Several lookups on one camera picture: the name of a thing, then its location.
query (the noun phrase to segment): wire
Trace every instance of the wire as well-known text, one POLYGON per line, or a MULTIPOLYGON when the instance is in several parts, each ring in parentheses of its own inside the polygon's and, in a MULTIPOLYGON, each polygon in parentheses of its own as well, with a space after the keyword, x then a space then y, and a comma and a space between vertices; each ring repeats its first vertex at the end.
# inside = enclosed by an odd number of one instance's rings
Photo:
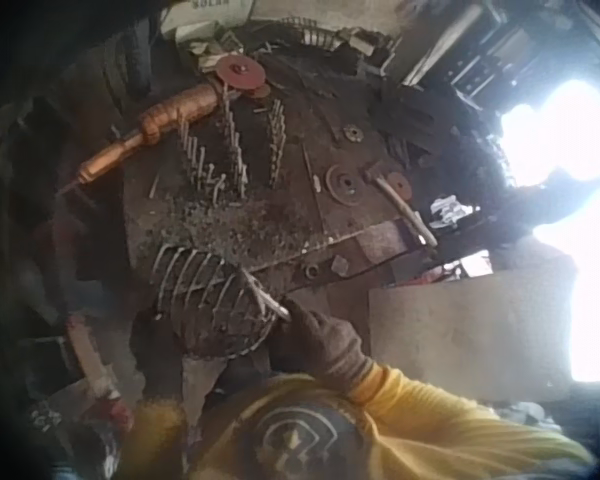
POLYGON ((582 15, 587 17, 591 21, 591 23, 593 23, 596 27, 598 27, 600 29, 600 22, 596 18, 594 18, 593 15, 591 15, 591 13, 585 8, 582 0, 575 0, 575 2, 576 2, 576 6, 580 9, 580 12, 582 13, 582 15))

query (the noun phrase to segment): person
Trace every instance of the person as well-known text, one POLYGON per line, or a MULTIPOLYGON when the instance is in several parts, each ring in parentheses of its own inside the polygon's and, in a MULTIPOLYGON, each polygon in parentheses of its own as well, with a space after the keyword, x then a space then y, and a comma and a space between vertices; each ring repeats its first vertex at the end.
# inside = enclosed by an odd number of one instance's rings
MULTIPOLYGON (((349 322, 286 306, 292 320, 270 348, 306 373, 274 375, 203 414, 188 478, 582 478, 594 465, 558 432, 377 364, 349 322)), ((185 423, 174 402, 139 407, 116 478, 178 477, 185 423)))

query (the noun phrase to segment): gloved hand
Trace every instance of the gloved hand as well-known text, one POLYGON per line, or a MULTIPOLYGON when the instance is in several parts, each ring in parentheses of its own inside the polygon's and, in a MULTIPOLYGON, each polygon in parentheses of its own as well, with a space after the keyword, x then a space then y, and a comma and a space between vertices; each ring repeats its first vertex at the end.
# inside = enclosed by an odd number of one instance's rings
POLYGON ((290 299, 283 302, 291 321, 282 323, 270 340, 272 355, 347 393, 360 384, 373 366, 362 353, 362 341, 353 326, 338 318, 309 312, 290 299))

